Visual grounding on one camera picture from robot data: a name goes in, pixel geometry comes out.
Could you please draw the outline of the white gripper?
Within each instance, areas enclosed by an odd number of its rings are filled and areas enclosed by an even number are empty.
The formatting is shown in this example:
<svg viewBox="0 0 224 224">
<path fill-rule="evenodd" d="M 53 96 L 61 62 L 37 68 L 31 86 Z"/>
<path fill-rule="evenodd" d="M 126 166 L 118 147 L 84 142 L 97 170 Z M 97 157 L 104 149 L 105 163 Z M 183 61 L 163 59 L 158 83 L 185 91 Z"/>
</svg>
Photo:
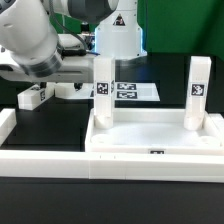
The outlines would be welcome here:
<svg viewBox="0 0 224 224">
<path fill-rule="evenodd" d="M 93 82 L 93 62 L 95 56 L 66 57 L 60 69 L 52 75 L 35 77 L 24 73 L 9 53 L 0 53 L 0 77 L 8 81 L 41 82 L 40 89 L 46 89 L 46 82 L 74 83 L 75 91 L 82 89 L 83 83 Z"/>
</svg>

